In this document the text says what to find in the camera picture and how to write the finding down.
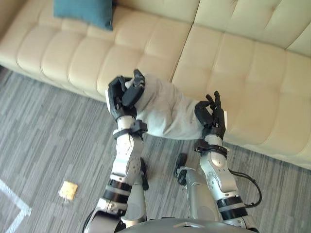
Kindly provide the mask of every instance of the sofa backrest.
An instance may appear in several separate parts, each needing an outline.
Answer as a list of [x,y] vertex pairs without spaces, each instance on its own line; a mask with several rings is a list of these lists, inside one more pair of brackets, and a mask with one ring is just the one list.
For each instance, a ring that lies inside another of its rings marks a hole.
[[117,0],[117,4],[193,23],[200,0]]
[[194,23],[311,56],[311,0],[200,0]]

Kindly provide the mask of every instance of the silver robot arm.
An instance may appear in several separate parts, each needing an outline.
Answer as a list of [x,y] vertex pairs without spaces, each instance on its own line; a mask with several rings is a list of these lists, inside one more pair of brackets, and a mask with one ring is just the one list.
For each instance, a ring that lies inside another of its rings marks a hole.
[[104,194],[88,218],[84,233],[113,233],[127,227],[128,199],[141,173],[142,134],[147,131],[147,125],[136,120],[134,107],[144,91],[145,79],[138,70],[134,71],[134,76],[134,82],[128,88],[125,83],[130,79],[123,76],[115,78],[106,92],[108,109],[118,125],[113,132],[117,140],[117,155]]
[[[208,101],[196,106],[195,113],[204,130],[203,139],[196,142],[194,149],[201,153],[200,165],[224,223],[259,232],[252,216],[246,211],[235,179],[228,169],[227,149],[223,147],[226,119],[220,96],[218,92],[214,94],[215,101],[207,95]],[[212,115],[206,109],[209,105],[213,110]]]

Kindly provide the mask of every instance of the crumpled white fabric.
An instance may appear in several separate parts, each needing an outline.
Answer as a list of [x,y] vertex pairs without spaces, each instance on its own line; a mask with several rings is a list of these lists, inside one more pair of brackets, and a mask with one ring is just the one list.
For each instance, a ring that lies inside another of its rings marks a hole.
[[194,113],[197,100],[183,95],[173,84],[145,75],[145,91],[135,104],[137,119],[147,124],[148,134],[170,139],[198,139],[203,126]]

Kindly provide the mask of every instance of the floor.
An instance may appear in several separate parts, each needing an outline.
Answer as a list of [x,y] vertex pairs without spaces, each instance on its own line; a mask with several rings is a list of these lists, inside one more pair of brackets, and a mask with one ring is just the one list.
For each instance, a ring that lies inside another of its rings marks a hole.
[[[104,103],[2,70],[0,233],[10,227],[17,233],[81,232],[110,174],[115,127]],[[172,171],[180,152],[189,154],[187,165],[198,167],[193,143],[145,136],[148,218],[188,217],[185,189]],[[311,171],[226,146],[229,167],[248,173],[261,187],[262,204],[249,210],[260,232],[309,233]],[[64,180],[79,185],[73,201],[58,195]],[[257,200],[250,182],[237,178],[237,184],[245,202]]]

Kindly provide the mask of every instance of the white line on floor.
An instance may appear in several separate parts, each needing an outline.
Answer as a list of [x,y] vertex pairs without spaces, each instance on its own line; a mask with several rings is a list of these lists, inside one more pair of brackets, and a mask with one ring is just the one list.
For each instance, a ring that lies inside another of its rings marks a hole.
[[30,216],[31,208],[25,204],[2,180],[0,180],[0,191],[2,191],[19,209],[20,212],[5,233],[14,233],[25,216]]

